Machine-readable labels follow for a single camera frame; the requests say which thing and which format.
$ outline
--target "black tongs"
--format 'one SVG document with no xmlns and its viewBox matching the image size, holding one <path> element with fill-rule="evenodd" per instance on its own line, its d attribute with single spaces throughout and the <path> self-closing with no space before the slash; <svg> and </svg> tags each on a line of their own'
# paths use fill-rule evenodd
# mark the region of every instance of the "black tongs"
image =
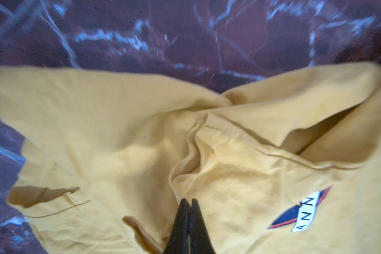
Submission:
<svg viewBox="0 0 381 254">
<path fill-rule="evenodd" d="M 188 201 L 181 200 L 163 254 L 214 254 L 196 199 L 192 200 L 190 209 Z"/>
</svg>

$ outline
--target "white marble vein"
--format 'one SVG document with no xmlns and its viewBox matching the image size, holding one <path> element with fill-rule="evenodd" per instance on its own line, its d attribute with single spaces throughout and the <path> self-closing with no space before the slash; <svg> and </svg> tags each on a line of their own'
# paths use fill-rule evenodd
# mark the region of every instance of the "white marble vein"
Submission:
<svg viewBox="0 0 381 254">
<path fill-rule="evenodd" d="M 316 38 L 316 33 L 315 31 L 310 31 L 310 34 L 309 34 L 309 67 L 312 67 L 312 66 L 315 66 L 316 63 L 315 63 L 315 60 L 313 59 L 315 57 L 315 54 L 316 54 L 316 50 L 315 50 L 315 38 Z"/>
<path fill-rule="evenodd" d="M 321 24 L 317 29 L 333 28 L 338 26 L 347 26 L 348 30 L 353 36 L 360 36 L 363 32 L 363 29 L 371 26 L 373 23 L 380 21 L 375 16 L 366 17 L 363 19 L 353 19 L 353 20 L 342 20 L 338 22 L 331 22 L 326 24 Z"/>
<path fill-rule="evenodd" d="M 246 10 L 248 10 L 252 5 L 256 4 L 258 0 L 249 1 L 249 3 L 245 4 L 246 0 L 241 4 L 241 9 L 237 11 L 235 15 L 228 17 L 225 23 L 225 26 L 232 22 L 234 19 L 238 18 L 241 14 L 243 14 Z"/>
<path fill-rule="evenodd" d="M 315 16 L 322 16 L 329 21 L 343 17 L 342 12 L 330 4 L 328 5 L 327 11 L 324 11 L 326 4 L 327 2 L 319 0 L 310 0 L 306 4 L 272 0 L 269 4 L 272 9 L 267 12 L 267 20 L 274 18 L 277 12 L 289 13 L 295 17 L 301 17 L 303 15 L 310 15 L 311 13 L 314 13 Z"/>
<path fill-rule="evenodd" d="M 217 33 L 212 33 L 212 35 L 217 45 L 218 66 L 220 69 L 223 69 L 223 61 L 222 61 L 221 52 L 220 52 L 220 40 L 218 39 Z"/>
<path fill-rule="evenodd" d="M 175 63 L 171 65 L 171 67 L 174 69 L 196 69 L 196 70 L 205 71 L 205 72 L 210 70 L 210 68 L 208 67 L 194 66 L 194 65 L 189 65 L 185 63 Z"/>
<path fill-rule="evenodd" d="M 5 13 L 8 17 L 13 17 L 14 16 L 14 14 L 9 9 L 4 7 L 1 3 L 0 3 L 0 11 Z"/>
<path fill-rule="evenodd" d="M 202 24 L 203 18 L 199 15 L 199 13 L 196 10 L 196 5 L 193 7 L 193 14 L 195 15 L 197 21 Z"/>
<path fill-rule="evenodd" d="M 216 20 L 213 20 L 213 19 L 210 19 L 209 20 L 209 28 L 212 29 L 220 20 L 226 18 L 229 14 L 230 14 L 230 11 L 232 9 L 232 6 L 234 5 L 234 3 L 236 2 L 236 0 L 228 0 L 227 2 L 227 5 L 226 5 L 226 10 L 224 13 L 221 13 L 217 18 Z"/>
<path fill-rule="evenodd" d="M 245 61 L 249 62 L 250 64 L 254 65 L 255 67 L 260 67 L 257 62 L 255 62 L 249 55 L 246 53 L 237 43 L 235 43 L 230 38 L 227 38 L 226 36 L 220 35 L 220 39 L 227 44 L 229 44 L 232 48 L 234 48 L 237 52 L 239 52 L 240 56 L 244 58 Z"/>
<path fill-rule="evenodd" d="M 17 155 L 7 149 L 4 149 L 1 146 L 0 146 L 0 154 L 15 161 L 19 166 L 22 166 L 25 163 L 25 158 L 23 156 Z"/>
<path fill-rule="evenodd" d="M 77 43 L 86 41 L 86 40 L 106 40 L 112 41 L 112 39 L 116 39 L 119 43 L 129 44 L 136 50 L 142 50 L 147 52 L 148 45 L 145 41 L 142 41 L 138 35 L 141 33 L 141 29 L 143 26 L 149 26 L 148 20 L 145 22 L 142 20 L 137 20 L 134 25 L 134 33 L 131 33 L 129 36 L 123 36 L 118 31 L 97 29 L 95 31 L 82 31 L 78 33 L 73 40 Z"/>
<path fill-rule="evenodd" d="M 28 222 L 28 220 L 26 218 L 24 218 L 23 216 L 14 216 L 13 218 L 8 219 L 4 223 L 0 224 L 0 226 L 2 227 L 2 226 L 9 225 L 9 224 L 14 224 L 14 225 L 20 226 L 24 222 Z"/>
<path fill-rule="evenodd" d="M 251 80 L 255 80 L 255 81 L 260 81 L 260 80 L 263 80 L 266 78 L 265 76 L 261 76 L 261 75 L 242 74 L 242 73 L 239 73 L 236 71 L 229 71 L 229 70 L 224 70 L 224 69 L 221 69 L 219 71 L 219 73 L 228 74 L 228 75 L 232 75 L 232 76 L 244 78 L 244 79 L 251 79 Z"/>
<path fill-rule="evenodd" d="M 68 8 L 63 4 L 53 4 L 52 7 L 61 15 L 62 17 L 65 17 L 65 13 L 68 10 Z"/>
<path fill-rule="evenodd" d="M 41 5 L 45 11 L 45 16 L 41 16 L 42 20 L 44 20 L 48 24 L 48 26 L 50 26 L 50 28 L 58 35 L 59 39 L 61 40 L 62 46 L 68 52 L 69 62 L 71 63 L 71 65 L 76 69 L 81 69 L 81 67 L 76 62 L 75 51 L 71 48 L 71 46 L 69 46 L 68 40 L 66 39 L 65 35 L 63 35 L 61 30 L 59 30 L 59 28 L 56 26 L 43 0 L 41 0 Z"/>
</svg>

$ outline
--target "dark red marble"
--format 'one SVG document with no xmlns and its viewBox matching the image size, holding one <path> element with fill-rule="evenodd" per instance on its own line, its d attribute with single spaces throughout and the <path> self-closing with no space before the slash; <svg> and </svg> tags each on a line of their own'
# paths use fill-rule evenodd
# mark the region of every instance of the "dark red marble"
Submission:
<svg viewBox="0 0 381 254">
<path fill-rule="evenodd" d="M 381 0 L 0 0 L 0 65 L 160 73 L 221 93 L 352 61 L 381 62 Z M 26 223 L 1 226 L 20 216 L 5 196 L 22 142 L 0 122 L 0 253 L 44 253 Z"/>
</svg>

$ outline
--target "seam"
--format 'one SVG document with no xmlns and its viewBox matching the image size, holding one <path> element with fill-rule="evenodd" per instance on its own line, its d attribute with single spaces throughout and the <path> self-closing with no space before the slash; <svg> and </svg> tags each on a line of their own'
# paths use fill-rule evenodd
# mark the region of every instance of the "seam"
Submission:
<svg viewBox="0 0 381 254">
<path fill-rule="evenodd" d="M 42 177 L 41 178 L 41 185 L 42 186 L 47 186 L 48 185 L 49 180 L 52 178 L 52 176 L 55 173 L 56 166 L 57 166 L 57 163 L 55 161 L 53 161 L 53 160 L 49 160 L 47 162 L 46 169 L 44 170 L 44 172 L 43 172 L 43 174 L 41 176 Z"/>
<path fill-rule="evenodd" d="M 209 126 L 209 125 L 206 125 L 206 124 L 205 124 L 205 127 L 209 128 L 209 129 L 218 130 L 218 131 L 220 131 L 221 133 L 226 134 L 225 131 L 223 131 L 222 129 L 219 129 L 219 128 L 217 128 L 217 127 L 212 127 L 212 126 Z M 241 141 L 241 142 L 243 142 L 240 138 L 235 137 L 234 135 L 230 135 L 230 136 L 233 137 L 233 138 L 235 138 L 235 139 L 237 139 L 237 140 L 239 140 L 239 141 Z M 328 169 L 330 169 L 330 168 L 335 168 L 335 169 L 340 169 L 340 170 L 356 170 L 356 169 L 359 169 L 359 168 L 361 167 L 361 166 L 358 166 L 358 167 L 353 167 L 353 168 L 346 168 L 346 167 L 339 167 L 339 166 L 336 166 L 336 165 L 332 164 L 332 165 L 327 166 L 327 167 L 315 168 L 315 167 L 311 167 L 310 165 L 307 165 L 307 164 L 305 164 L 305 163 L 302 163 L 302 162 L 300 162 L 300 161 L 294 160 L 294 159 L 292 159 L 292 158 L 287 158 L 287 157 L 284 157 L 284 156 L 282 156 L 282 155 L 272 155 L 272 154 L 265 153 L 265 152 L 263 152 L 261 149 L 259 149 L 258 147 L 256 147 L 255 145 L 251 145 L 251 146 L 252 146 L 255 150 L 259 151 L 260 153 L 262 153 L 262 154 L 264 154 L 264 155 L 268 155 L 268 156 L 272 156 L 272 157 L 278 157 L 278 158 L 282 158 L 282 159 L 285 159 L 285 160 L 289 160 L 289 161 L 292 161 L 292 162 L 294 162 L 294 163 L 296 163 L 296 164 L 299 164 L 299 165 L 308 167 L 308 168 L 313 169 L 313 170 L 328 170 Z"/>
</svg>

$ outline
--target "yellow shirt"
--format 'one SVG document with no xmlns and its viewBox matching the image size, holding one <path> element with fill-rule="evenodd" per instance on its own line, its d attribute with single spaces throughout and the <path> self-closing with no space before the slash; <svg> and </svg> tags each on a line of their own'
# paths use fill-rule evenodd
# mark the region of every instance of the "yellow shirt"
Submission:
<svg viewBox="0 0 381 254">
<path fill-rule="evenodd" d="M 217 94 L 161 75 L 0 68 L 26 137 L 8 203 L 55 253 L 162 253 L 199 201 L 217 254 L 381 253 L 381 66 L 305 68 Z M 332 186 L 305 231 L 269 229 Z"/>
</svg>

